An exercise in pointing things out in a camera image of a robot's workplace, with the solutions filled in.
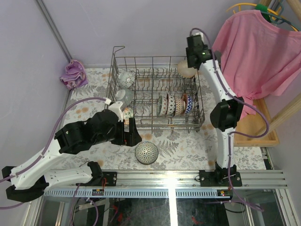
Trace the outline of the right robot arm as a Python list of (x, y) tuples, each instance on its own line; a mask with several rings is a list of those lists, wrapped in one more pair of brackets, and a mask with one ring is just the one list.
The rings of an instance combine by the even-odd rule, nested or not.
[(215, 59), (213, 51), (203, 43), (200, 34), (187, 38), (186, 56), (189, 68), (195, 68), (204, 75), (214, 95), (216, 106), (210, 113), (210, 121), (217, 132), (218, 152), (214, 170), (215, 182), (224, 186), (236, 174), (231, 162), (234, 146), (234, 132), (243, 110), (243, 98), (236, 97)]

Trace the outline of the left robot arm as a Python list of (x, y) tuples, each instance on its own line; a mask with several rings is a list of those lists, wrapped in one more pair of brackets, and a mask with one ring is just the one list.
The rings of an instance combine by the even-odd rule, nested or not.
[(6, 166), (2, 169), (3, 177), (11, 182), (6, 189), (7, 198), (25, 203), (41, 197), (51, 188), (101, 184), (103, 172), (95, 161), (75, 169), (57, 170), (54, 167), (97, 144), (111, 142), (113, 145), (133, 147), (141, 142), (134, 118), (129, 119), (129, 130), (124, 128), (124, 121), (111, 110), (97, 112), (86, 121), (66, 124), (56, 132), (46, 150), (41, 150), (17, 167)]

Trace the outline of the brown lattice patterned bowl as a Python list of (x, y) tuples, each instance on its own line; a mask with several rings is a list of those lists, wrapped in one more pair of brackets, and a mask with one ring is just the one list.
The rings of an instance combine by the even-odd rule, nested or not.
[(184, 101), (179, 98), (175, 97), (175, 116), (180, 116), (184, 112)]

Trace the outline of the black patterned bowl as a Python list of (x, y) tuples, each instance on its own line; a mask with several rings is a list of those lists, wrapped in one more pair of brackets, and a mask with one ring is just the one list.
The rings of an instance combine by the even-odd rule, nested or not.
[(143, 165), (153, 164), (159, 155), (157, 146), (152, 142), (141, 142), (135, 148), (135, 157)]

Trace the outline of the white bowl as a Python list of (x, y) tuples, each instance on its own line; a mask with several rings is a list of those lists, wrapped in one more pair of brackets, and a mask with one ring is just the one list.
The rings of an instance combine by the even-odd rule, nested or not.
[(162, 108), (161, 108), (162, 115), (166, 115), (167, 111), (168, 111), (168, 98), (162, 97)]
[(175, 96), (167, 94), (167, 115), (174, 116), (176, 105), (175, 105)]

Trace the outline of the grey dotted bowl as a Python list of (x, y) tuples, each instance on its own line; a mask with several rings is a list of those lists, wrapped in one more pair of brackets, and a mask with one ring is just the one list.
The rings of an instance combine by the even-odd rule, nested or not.
[(121, 89), (115, 94), (117, 101), (122, 101), (126, 105), (130, 105), (134, 99), (134, 92), (130, 89)]

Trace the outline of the yellow floral bowl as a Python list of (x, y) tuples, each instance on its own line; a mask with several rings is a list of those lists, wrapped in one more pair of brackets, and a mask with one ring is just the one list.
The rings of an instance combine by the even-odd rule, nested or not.
[(123, 111), (123, 120), (124, 124), (128, 125), (129, 124), (129, 119), (134, 117), (134, 111), (130, 107), (126, 107)]

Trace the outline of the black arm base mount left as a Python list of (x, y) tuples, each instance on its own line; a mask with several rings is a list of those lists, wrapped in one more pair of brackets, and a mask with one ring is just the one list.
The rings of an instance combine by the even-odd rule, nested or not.
[(115, 187), (117, 185), (117, 172), (107, 171), (103, 173), (101, 179), (102, 187)]

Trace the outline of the blue zigzag bowl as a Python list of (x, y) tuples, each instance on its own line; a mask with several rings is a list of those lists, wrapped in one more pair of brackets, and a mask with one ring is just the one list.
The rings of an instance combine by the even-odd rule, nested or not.
[(190, 95), (186, 95), (186, 109), (185, 109), (185, 113), (186, 114), (190, 114), (193, 108), (193, 99)]

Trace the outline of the red diamond patterned bowl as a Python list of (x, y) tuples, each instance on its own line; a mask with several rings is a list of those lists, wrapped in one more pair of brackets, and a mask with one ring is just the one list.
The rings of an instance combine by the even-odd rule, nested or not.
[(183, 95), (182, 95), (182, 100), (185, 102), (185, 103), (187, 103), (187, 94), (186, 93), (183, 93)]

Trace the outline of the green diamond patterned bowl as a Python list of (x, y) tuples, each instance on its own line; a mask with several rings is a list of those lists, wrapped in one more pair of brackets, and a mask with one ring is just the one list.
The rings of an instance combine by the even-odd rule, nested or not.
[(157, 101), (157, 116), (163, 116), (161, 113), (161, 108), (162, 108), (162, 95), (159, 96), (158, 101)]

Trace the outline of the cream bowl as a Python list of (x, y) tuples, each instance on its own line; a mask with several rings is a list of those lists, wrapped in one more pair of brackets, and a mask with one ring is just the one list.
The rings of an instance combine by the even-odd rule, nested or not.
[(182, 60), (177, 65), (177, 71), (183, 78), (192, 78), (197, 73), (197, 70), (193, 67), (188, 67), (188, 61)]

